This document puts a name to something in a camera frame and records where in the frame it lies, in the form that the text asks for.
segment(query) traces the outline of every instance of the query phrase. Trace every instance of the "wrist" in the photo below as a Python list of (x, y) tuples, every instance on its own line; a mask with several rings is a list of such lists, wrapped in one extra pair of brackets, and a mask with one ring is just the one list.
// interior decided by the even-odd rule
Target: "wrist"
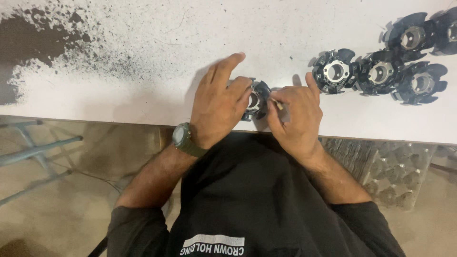
[(202, 134), (201, 131), (197, 129), (197, 127), (190, 123), (189, 129), (191, 131), (191, 141), (198, 147), (203, 149), (210, 149), (213, 144), (209, 140), (209, 137)]
[(167, 153), (175, 156), (177, 160), (180, 160), (183, 163), (186, 163), (186, 162), (192, 163), (198, 159), (197, 157), (187, 154), (187, 153), (181, 151), (180, 149), (176, 148), (175, 144), (173, 144), (173, 143), (171, 145), (169, 145), (169, 147), (167, 147), (164, 150), (164, 152), (167, 152)]
[(317, 170), (318, 167), (325, 161), (327, 152), (322, 144), (317, 140), (311, 154), (298, 156), (297, 161), (308, 170)]

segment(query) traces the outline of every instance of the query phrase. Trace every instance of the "floor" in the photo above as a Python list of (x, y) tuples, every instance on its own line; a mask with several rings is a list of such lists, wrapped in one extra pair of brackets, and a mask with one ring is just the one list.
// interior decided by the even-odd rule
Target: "floor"
[[(0, 124), (21, 121), (0, 116)], [(160, 151), (159, 128), (44, 121), (28, 130), (37, 145), (77, 135), (84, 141), (46, 153), (57, 173), (71, 169), (71, 175), (0, 206), (0, 256), (87, 256), (106, 234), (119, 195), (113, 185)], [(17, 131), (0, 128), (0, 155), (24, 147)], [(46, 177), (35, 160), (0, 167), (0, 199)], [(170, 200), (169, 228), (179, 214), (179, 188)], [(457, 174), (430, 169), (414, 210), (381, 211), (407, 256), (452, 256), (457, 251)]]

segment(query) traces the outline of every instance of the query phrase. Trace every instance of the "man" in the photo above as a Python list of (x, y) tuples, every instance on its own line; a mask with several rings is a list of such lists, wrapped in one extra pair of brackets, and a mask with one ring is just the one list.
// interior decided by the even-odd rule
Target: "man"
[[(178, 126), (174, 143), (120, 196), (108, 257), (404, 256), (376, 204), (318, 141), (323, 114), (311, 73), (308, 87), (295, 79), (271, 93), (290, 115), (281, 122), (268, 101), (274, 138), (228, 135), (251, 93), (246, 77), (226, 86), (244, 58), (232, 54), (209, 68), (189, 125)], [(168, 232), (160, 208), (180, 178), (181, 212)]]

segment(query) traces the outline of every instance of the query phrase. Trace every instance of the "black powder stain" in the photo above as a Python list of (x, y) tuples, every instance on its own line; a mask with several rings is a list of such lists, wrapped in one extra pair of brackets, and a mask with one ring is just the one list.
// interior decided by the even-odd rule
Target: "black powder stain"
[[(21, 97), (17, 86), (8, 83), (13, 76), (20, 77), (20, 74), (13, 74), (16, 65), (30, 66), (30, 60), (37, 58), (52, 67), (54, 58), (65, 50), (81, 48), (78, 40), (91, 42), (89, 35), (76, 29), (68, 31), (63, 25), (55, 24), (51, 28), (46, 11), (37, 8), (16, 11), (18, 14), (0, 21), (0, 105), (17, 103)], [(33, 23), (29, 23), (25, 15), (30, 15)], [(83, 23), (76, 12), (69, 20)]]

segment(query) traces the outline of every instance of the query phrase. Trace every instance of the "green wristwatch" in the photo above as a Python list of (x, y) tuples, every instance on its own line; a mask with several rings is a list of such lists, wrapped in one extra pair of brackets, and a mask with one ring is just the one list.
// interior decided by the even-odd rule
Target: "green wristwatch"
[(205, 155), (208, 150), (200, 148), (194, 144), (194, 142), (191, 141), (191, 136), (192, 135), (191, 130), (189, 129), (189, 123), (181, 123), (176, 126), (175, 130), (173, 131), (172, 140), (176, 148), (182, 152), (200, 158)]

